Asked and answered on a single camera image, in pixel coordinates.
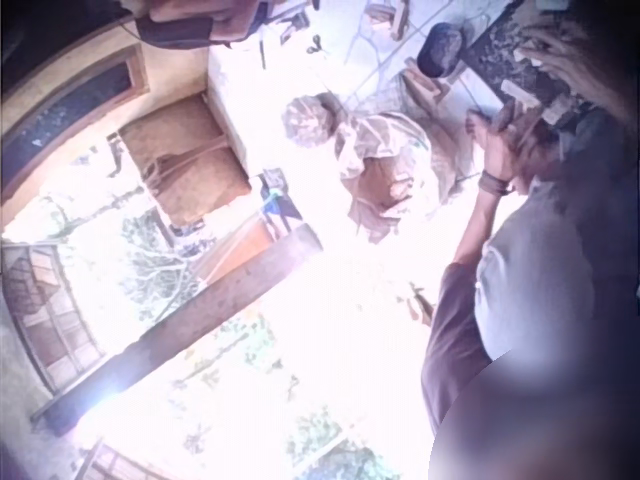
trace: window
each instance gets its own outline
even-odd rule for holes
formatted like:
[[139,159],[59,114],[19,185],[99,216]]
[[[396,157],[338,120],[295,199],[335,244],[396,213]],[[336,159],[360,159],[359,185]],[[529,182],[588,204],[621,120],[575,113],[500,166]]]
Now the window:
[[3,199],[66,140],[146,91],[139,45],[114,53],[62,85],[3,137]]
[[60,391],[104,356],[78,311],[55,245],[6,245],[4,295],[40,378]]

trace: bracelet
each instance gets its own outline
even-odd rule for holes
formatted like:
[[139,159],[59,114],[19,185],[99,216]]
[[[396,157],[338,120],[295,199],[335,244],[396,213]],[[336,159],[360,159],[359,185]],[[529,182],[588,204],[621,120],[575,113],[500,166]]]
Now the bracelet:
[[504,197],[513,193],[514,189],[509,188],[509,182],[505,180],[500,180],[499,178],[494,177],[486,170],[482,171],[482,175],[480,176],[480,181],[478,182],[478,186],[492,195],[497,195],[500,197]]

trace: person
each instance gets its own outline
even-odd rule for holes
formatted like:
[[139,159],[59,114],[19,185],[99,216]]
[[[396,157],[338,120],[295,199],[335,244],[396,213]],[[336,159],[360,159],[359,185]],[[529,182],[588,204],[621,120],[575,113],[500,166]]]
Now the person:
[[[436,433],[469,382],[505,353],[518,351],[527,379],[561,383],[594,338],[638,313],[636,93],[605,75],[585,43],[526,33],[548,49],[523,53],[597,108],[575,134],[558,136],[540,125],[532,132],[534,114],[506,126],[468,115],[485,164],[442,278],[422,371]],[[490,238],[511,183],[528,198]]]
[[276,0],[121,0],[140,38],[160,48],[239,42],[267,21]]

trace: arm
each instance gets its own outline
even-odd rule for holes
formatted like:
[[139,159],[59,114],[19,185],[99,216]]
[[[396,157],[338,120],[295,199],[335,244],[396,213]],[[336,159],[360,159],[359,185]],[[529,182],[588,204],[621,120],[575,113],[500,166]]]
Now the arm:
[[422,394],[434,433],[458,395],[491,359],[474,316],[476,272],[451,264],[440,286],[438,307],[422,367]]
[[453,263],[475,269],[482,257],[482,246],[489,240],[500,197],[480,190],[467,229],[462,235]]

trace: wooden post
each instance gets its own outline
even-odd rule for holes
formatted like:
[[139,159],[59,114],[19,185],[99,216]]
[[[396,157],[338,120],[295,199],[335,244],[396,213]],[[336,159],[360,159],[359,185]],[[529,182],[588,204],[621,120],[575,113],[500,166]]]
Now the wooden post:
[[121,354],[55,398],[42,416],[57,436],[65,435],[100,401],[142,380],[258,300],[321,250],[311,228],[300,226],[154,325]]

